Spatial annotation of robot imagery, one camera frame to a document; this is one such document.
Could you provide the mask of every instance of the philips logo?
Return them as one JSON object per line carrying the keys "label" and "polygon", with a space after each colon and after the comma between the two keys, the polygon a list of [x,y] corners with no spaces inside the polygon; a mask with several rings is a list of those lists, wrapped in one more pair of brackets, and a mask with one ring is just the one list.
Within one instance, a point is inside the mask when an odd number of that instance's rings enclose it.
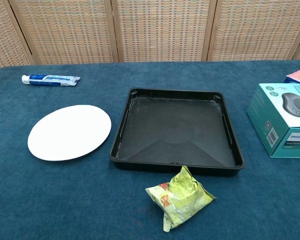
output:
{"label": "philips logo", "polygon": [[290,136],[290,138],[293,138],[293,139],[300,139],[300,136]]}
{"label": "philips logo", "polygon": [[291,135],[288,137],[287,141],[300,142],[300,132],[291,133]]}

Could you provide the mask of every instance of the pink box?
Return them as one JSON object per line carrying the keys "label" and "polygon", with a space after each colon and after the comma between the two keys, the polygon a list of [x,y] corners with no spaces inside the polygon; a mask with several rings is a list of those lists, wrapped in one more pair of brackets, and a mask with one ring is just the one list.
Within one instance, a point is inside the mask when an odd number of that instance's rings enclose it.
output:
{"label": "pink box", "polygon": [[284,83],[298,83],[300,84],[300,70],[286,76]]}

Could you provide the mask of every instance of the box label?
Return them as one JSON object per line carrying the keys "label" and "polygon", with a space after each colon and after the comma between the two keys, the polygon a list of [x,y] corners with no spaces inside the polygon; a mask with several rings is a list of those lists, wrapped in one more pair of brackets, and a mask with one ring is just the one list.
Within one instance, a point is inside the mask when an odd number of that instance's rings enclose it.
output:
{"label": "box label", "polygon": [[275,129],[271,128],[270,132],[266,136],[266,139],[268,140],[268,143],[270,144],[271,147],[273,147],[275,145],[275,143],[278,140],[278,138],[279,137],[278,137]]}
{"label": "box label", "polygon": [[291,133],[283,148],[300,149],[300,132]]}

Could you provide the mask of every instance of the wicker panel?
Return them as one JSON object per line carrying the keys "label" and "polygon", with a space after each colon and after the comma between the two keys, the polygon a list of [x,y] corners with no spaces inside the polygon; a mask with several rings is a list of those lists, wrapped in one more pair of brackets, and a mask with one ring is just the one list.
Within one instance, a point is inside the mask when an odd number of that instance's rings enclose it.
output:
{"label": "wicker panel", "polygon": [[110,0],[14,0],[22,30],[42,64],[113,62],[105,3]]}
{"label": "wicker panel", "polygon": [[218,7],[213,61],[288,57],[300,31],[300,0],[223,0]]}
{"label": "wicker panel", "polygon": [[29,65],[30,60],[18,37],[8,12],[0,0],[0,68]]}
{"label": "wicker panel", "polygon": [[209,0],[114,1],[121,61],[201,61]]}

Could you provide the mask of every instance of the barcode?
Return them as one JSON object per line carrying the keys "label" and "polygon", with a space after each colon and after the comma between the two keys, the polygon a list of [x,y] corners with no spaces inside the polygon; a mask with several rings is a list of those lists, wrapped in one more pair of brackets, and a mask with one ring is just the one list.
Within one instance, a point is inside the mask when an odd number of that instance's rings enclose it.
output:
{"label": "barcode", "polygon": [[276,141],[278,140],[278,135],[275,131],[274,128],[271,128],[270,132],[268,133],[268,135],[266,136],[266,139],[268,140],[269,144],[271,147],[273,147],[276,143]]}

